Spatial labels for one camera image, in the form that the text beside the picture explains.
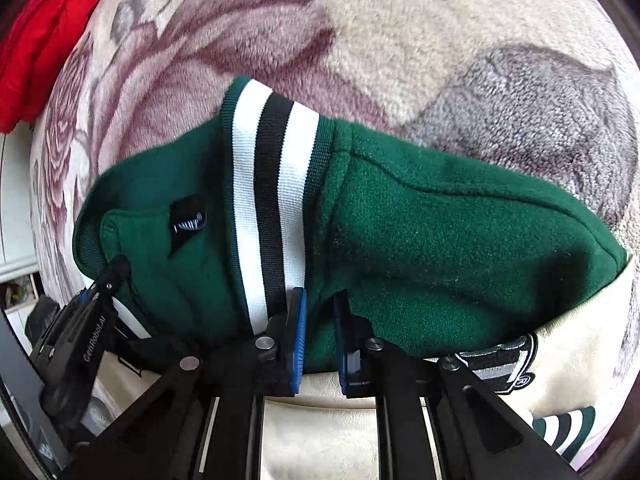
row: clothing label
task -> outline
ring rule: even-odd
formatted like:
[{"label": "clothing label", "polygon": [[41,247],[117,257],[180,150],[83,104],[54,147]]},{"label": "clothing label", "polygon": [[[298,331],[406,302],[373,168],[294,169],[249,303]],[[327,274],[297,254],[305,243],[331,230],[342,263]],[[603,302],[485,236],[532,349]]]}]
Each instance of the clothing label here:
[{"label": "clothing label", "polygon": [[169,229],[173,256],[187,241],[202,231],[207,224],[207,212],[199,195],[191,195],[169,206]]}]

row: green wool fabric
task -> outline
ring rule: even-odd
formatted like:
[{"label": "green wool fabric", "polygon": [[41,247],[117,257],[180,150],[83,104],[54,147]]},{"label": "green wool fabric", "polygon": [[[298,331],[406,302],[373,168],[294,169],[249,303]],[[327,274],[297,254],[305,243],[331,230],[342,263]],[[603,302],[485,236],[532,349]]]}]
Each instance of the green wool fabric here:
[{"label": "green wool fabric", "polygon": [[[76,223],[85,275],[129,258],[118,298],[152,338],[184,345],[166,360],[253,335],[230,211],[229,117],[247,82],[234,82],[222,118],[105,172]],[[320,123],[318,184],[305,188],[307,372],[336,369],[328,300],[344,288],[376,335],[438,356],[532,332],[626,263],[607,227],[552,184],[359,124]],[[169,258],[169,206],[193,194],[206,203],[206,227]]]}]

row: white stripe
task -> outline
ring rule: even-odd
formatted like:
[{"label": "white stripe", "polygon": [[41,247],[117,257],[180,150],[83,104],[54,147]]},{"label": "white stripe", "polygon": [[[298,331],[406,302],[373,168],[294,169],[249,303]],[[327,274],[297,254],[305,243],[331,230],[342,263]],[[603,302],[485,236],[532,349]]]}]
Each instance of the white stripe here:
[{"label": "white stripe", "polygon": [[575,438],[580,433],[580,428],[582,427],[582,412],[580,410],[576,410],[575,412],[569,412],[569,416],[571,416],[571,428],[569,428],[569,434],[566,436],[566,439],[556,451],[558,454],[562,455],[566,451],[566,449],[573,443]]},{"label": "white stripe", "polygon": [[213,423],[216,421],[216,414],[218,413],[218,405],[220,403],[220,397],[216,397],[213,401],[213,409],[211,410],[211,417],[209,418],[209,425],[207,426],[207,434],[204,439],[204,446],[202,447],[202,456],[200,457],[200,467],[198,471],[204,473],[204,466],[207,464],[207,455],[209,453],[209,443],[211,442],[211,432],[213,431]]},{"label": "white stripe", "polygon": [[429,437],[429,447],[431,448],[431,457],[433,458],[433,469],[436,473],[436,480],[442,480],[442,469],[440,468],[440,457],[438,456],[438,448],[436,447],[436,437],[433,434],[433,426],[431,425],[431,417],[429,415],[429,404],[426,398],[422,398],[424,407],[422,414],[424,415],[424,425],[427,427],[427,436]]},{"label": "white stripe", "polygon": [[513,369],[513,372],[511,372],[511,375],[507,379],[507,384],[513,383],[513,381],[515,381],[518,378],[518,376],[520,375],[520,372],[522,371],[522,367],[524,366],[524,363],[527,360],[528,354],[529,352],[520,350],[520,354],[518,356],[518,362],[516,363],[516,367]]},{"label": "white stripe", "polygon": [[555,415],[546,416],[546,430],[545,430],[545,442],[552,446],[554,444],[554,440],[556,436],[558,436],[558,427],[559,422],[558,418]]},{"label": "white stripe", "polygon": [[302,199],[306,172],[316,142],[320,116],[300,103],[293,103],[282,143],[278,174],[278,208],[282,230],[284,283],[287,292],[305,286],[305,234]]},{"label": "white stripe", "polygon": [[234,156],[234,221],[238,242],[238,262],[249,320],[255,334],[267,330],[267,300],[260,264],[260,238],[255,215],[255,138],[264,104],[271,89],[249,81],[236,103],[232,127]]},{"label": "white stripe", "polygon": [[[94,284],[94,280],[81,274],[82,281],[84,282],[84,286],[89,288]],[[137,335],[140,339],[148,339],[151,336],[149,332],[146,331],[146,328],[142,326],[142,324],[137,320],[136,316],[134,316],[131,311],[124,306],[124,304],[113,298],[113,307],[118,311],[118,317],[122,320],[122,322],[129,327],[129,329]]]}]

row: black stripe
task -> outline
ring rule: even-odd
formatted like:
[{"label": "black stripe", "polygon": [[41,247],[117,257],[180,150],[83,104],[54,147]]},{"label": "black stripe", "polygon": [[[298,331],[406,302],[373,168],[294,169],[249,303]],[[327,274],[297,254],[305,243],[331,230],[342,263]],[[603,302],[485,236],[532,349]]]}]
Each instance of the black stripe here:
[{"label": "black stripe", "polygon": [[568,413],[563,413],[562,415],[558,415],[558,434],[556,435],[556,439],[554,440],[553,445],[551,446],[553,449],[558,449],[562,446],[562,443],[569,436],[569,430],[571,429],[571,415]]},{"label": "black stripe", "polygon": [[255,139],[255,215],[258,221],[260,263],[269,317],[287,311],[278,208],[278,173],[284,132],[292,107],[292,101],[272,93],[264,105]]},{"label": "black stripe", "polygon": [[462,358],[468,361],[470,370],[485,370],[486,368],[495,368],[503,365],[515,365],[520,358],[520,349],[518,350],[497,350],[491,354],[467,357],[462,354]]}]

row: seam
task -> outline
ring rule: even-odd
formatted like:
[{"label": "seam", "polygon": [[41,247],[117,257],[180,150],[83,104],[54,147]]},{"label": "seam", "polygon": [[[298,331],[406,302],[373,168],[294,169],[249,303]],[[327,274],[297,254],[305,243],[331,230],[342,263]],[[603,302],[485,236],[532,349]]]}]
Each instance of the seam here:
[{"label": "seam", "polygon": [[[336,124],[334,123],[334,136],[337,133],[337,127]],[[353,133],[351,132],[350,129],[350,145],[353,146]],[[335,153],[349,153],[351,154],[352,150],[336,150],[336,151],[331,151],[331,155],[335,154]],[[342,181],[340,182],[340,189],[338,190],[338,192],[335,195],[335,199],[334,199],[334,203],[331,207],[331,212],[329,213],[329,218],[327,219],[327,232],[324,238],[324,243],[322,244],[322,252],[324,253],[324,266],[322,269],[322,284],[321,286],[318,287],[318,299],[323,298],[324,297],[324,293],[325,293],[325,288],[326,288],[326,284],[328,282],[328,275],[329,275],[329,258],[327,257],[328,254],[328,249],[329,249],[329,243],[331,240],[331,233],[333,232],[333,225],[334,225],[334,217],[336,215],[336,211],[338,209],[338,204],[340,203],[340,199],[344,193],[344,183],[346,181],[346,175],[350,172],[351,170],[351,165],[353,164],[353,158],[349,159],[349,163],[347,164],[347,167],[344,170],[344,173],[342,174]]]},{"label": "seam", "polygon": [[160,205],[156,207],[150,207],[148,209],[109,209],[102,215],[100,224],[105,218],[133,218],[133,219],[146,219],[166,216],[167,221],[169,219],[169,205]]},{"label": "seam", "polygon": [[[412,190],[420,192],[420,193],[438,194],[438,195],[444,195],[444,196],[461,196],[461,197],[471,196],[471,195],[466,195],[466,194],[458,193],[458,192],[450,192],[450,191],[442,191],[442,190],[434,190],[434,189],[425,189],[422,186],[416,186],[415,184],[410,184],[408,182],[405,182],[401,178],[399,178],[397,175],[391,173],[387,168],[382,166],[380,163],[378,163],[375,160],[372,160],[372,158],[369,158],[367,156],[361,155],[360,153],[355,153],[353,151],[353,149],[350,149],[350,150],[336,150],[336,151],[334,151],[334,153],[349,153],[349,155],[351,156],[351,160],[356,158],[357,160],[362,160],[364,162],[368,162],[373,167],[378,168],[378,170],[380,170],[382,173],[384,173],[387,176],[391,177],[398,184],[401,184],[404,187],[407,187],[409,189],[412,189]],[[351,162],[349,164],[349,167],[347,168],[347,171],[349,171],[350,167],[351,167]],[[611,253],[611,251],[609,251],[609,249],[607,249],[598,240],[598,238],[596,236],[594,236],[594,234],[591,231],[591,229],[582,220],[577,219],[576,217],[572,216],[571,214],[566,213],[565,211],[558,210],[555,207],[549,207],[546,204],[543,205],[537,200],[523,200],[523,199],[518,199],[518,198],[506,198],[506,197],[503,197],[503,196],[500,196],[500,195],[496,195],[496,194],[484,194],[484,195],[482,195],[482,197],[484,197],[484,198],[494,198],[494,199],[497,199],[497,200],[507,200],[508,202],[519,202],[519,203],[523,203],[523,204],[537,205],[539,207],[544,207],[546,209],[551,209],[552,211],[555,211],[555,212],[560,213],[560,214],[562,214],[564,216],[567,216],[568,218],[571,218],[572,220],[578,222],[578,224],[582,225],[585,229],[587,229],[587,231],[589,232],[591,237],[597,242],[597,244],[600,246],[600,248],[604,252],[606,252],[611,257],[611,259],[614,261],[614,263],[616,264],[616,269],[617,269],[616,275],[618,275],[620,273],[620,269],[618,268],[619,264],[618,264],[617,258]]]}]

